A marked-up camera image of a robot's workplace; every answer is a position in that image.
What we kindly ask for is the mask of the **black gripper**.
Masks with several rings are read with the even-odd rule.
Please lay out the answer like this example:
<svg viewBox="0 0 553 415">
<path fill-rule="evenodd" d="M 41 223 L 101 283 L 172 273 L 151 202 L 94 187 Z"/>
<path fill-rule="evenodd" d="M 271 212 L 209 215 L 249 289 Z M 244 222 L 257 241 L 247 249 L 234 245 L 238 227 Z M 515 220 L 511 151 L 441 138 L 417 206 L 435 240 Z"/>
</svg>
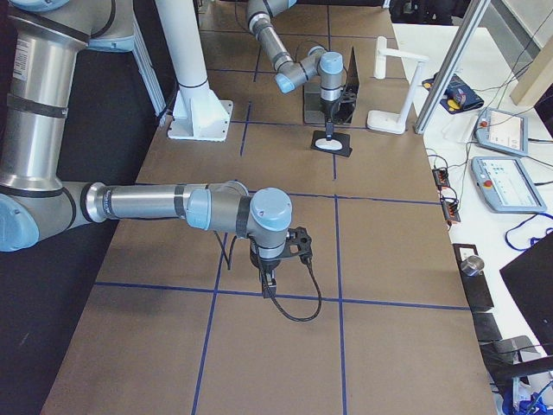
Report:
<svg viewBox="0 0 553 415">
<path fill-rule="evenodd" d="M 333 121 L 340 121 L 338 113 L 340 111 L 341 99 L 326 100 L 321 99 L 321 109 L 324 114 L 325 122 L 325 137 L 327 141 L 333 140 L 334 135 L 334 123 Z"/>
<path fill-rule="evenodd" d="M 260 270 L 259 280 L 263 298 L 274 297 L 277 293 L 276 269 L 283 258 L 285 243 L 274 247 L 262 247 L 254 239 L 250 240 L 250 261 Z"/>
</svg>

